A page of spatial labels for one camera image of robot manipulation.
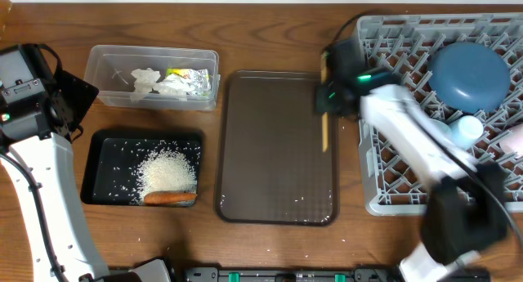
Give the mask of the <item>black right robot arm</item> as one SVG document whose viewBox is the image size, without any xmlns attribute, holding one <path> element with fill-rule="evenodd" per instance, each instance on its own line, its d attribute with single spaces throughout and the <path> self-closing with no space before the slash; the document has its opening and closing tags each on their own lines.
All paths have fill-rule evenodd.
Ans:
<svg viewBox="0 0 523 282">
<path fill-rule="evenodd" d="M 365 66 L 350 40 L 332 41 L 320 57 L 315 109 L 354 115 L 376 128 L 428 193 L 420 242 L 399 265 L 404 281 L 440 281 L 480 253 L 521 232 L 506 209 L 503 169 L 480 163 L 435 126 L 400 77 Z"/>
</svg>

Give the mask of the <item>pale pink cup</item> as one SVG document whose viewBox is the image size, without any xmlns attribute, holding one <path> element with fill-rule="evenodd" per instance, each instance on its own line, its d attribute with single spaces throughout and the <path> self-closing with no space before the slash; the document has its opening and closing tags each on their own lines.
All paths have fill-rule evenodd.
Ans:
<svg viewBox="0 0 523 282">
<path fill-rule="evenodd" d="M 510 128 L 506 136 L 499 142 L 504 154 L 513 154 L 516 159 L 523 154 L 523 127 L 521 124 Z"/>
</svg>

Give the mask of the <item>white tissue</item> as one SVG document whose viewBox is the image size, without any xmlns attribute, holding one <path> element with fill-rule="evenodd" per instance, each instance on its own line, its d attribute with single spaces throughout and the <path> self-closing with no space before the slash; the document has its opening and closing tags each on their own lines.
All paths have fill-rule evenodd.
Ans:
<svg viewBox="0 0 523 282">
<path fill-rule="evenodd" d="M 156 83 L 153 89 L 165 96 L 185 96 L 190 91 L 186 81 L 176 74 L 168 75 L 163 81 Z"/>
<path fill-rule="evenodd" d="M 131 94 L 131 101 L 139 101 L 145 98 L 150 92 L 154 90 L 158 80 L 161 77 L 159 71 L 151 68 L 148 69 L 134 69 L 131 72 L 134 81 L 134 92 Z"/>
</svg>

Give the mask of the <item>pile of white rice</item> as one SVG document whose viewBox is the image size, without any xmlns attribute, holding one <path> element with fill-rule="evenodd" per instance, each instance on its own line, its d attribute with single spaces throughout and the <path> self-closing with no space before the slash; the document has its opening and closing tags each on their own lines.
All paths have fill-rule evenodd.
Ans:
<svg viewBox="0 0 523 282">
<path fill-rule="evenodd" d="M 194 166 L 186 156 L 169 148 L 154 150 L 132 170 L 136 176 L 137 203 L 143 204 L 145 197 L 153 192 L 195 193 L 197 177 Z"/>
</svg>

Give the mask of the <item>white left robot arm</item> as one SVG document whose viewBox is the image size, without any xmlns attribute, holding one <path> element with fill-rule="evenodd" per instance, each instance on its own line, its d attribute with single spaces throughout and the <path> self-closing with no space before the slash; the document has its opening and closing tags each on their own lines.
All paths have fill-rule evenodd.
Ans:
<svg viewBox="0 0 523 282">
<path fill-rule="evenodd" d="M 51 69 L 45 44 L 1 51 L 1 164 L 16 189 L 36 281 L 171 281 L 161 257 L 112 271 L 88 229 L 74 178 L 73 141 L 98 90 Z"/>
</svg>

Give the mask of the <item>dark blue plate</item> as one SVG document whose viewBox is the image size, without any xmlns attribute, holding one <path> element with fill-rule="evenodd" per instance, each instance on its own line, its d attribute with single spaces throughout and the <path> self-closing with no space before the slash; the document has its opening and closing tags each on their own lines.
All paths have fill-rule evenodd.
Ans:
<svg viewBox="0 0 523 282">
<path fill-rule="evenodd" d="M 510 72 L 495 51 L 479 43 L 452 43 L 428 64 L 429 86 L 447 106 L 464 113 L 496 110 L 509 93 Z"/>
</svg>

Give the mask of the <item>orange carrot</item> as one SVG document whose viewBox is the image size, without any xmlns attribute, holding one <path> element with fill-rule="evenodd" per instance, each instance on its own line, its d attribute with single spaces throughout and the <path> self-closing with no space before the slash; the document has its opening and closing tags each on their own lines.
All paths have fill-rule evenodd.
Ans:
<svg viewBox="0 0 523 282">
<path fill-rule="evenodd" d="M 195 193 L 181 193 L 173 191 L 158 191 L 147 194 L 143 201 L 146 205 L 179 204 L 192 201 L 197 198 Z"/>
</svg>

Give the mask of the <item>silver foil snack wrapper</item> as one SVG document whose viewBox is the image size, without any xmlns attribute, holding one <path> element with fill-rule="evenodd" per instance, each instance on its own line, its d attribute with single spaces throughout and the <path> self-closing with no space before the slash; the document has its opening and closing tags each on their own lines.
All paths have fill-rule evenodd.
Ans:
<svg viewBox="0 0 523 282">
<path fill-rule="evenodd" d="M 190 96 L 208 96 L 212 90 L 207 69 L 169 68 L 165 79 L 178 82 L 177 89 Z"/>
</svg>

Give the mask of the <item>light blue bowl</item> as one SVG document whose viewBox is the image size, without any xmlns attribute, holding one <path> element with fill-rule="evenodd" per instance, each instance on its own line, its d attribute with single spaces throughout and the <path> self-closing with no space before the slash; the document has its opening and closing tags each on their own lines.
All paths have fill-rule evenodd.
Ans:
<svg viewBox="0 0 523 282">
<path fill-rule="evenodd" d="M 437 119 L 430 119 L 432 125 L 438 129 L 437 132 L 435 132 L 435 137 L 438 141 L 446 140 L 446 141 L 452 141 L 452 132 L 450 127 L 437 120 Z"/>
</svg>

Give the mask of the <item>light blue cup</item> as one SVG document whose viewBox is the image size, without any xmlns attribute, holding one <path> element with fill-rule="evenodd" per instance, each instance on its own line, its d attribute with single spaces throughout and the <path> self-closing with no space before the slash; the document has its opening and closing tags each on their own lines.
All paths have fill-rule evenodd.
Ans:
<svg viewBox="0 0 523 282">
<path fill-rule="evenodd" d="M 466 115 L 453 121 L 449 125 L 450 140 L 460 149 L 468 150 L 473 147 L 482 136 L 484 126 L 482 122 L 471 115 Z"/>
</svg>

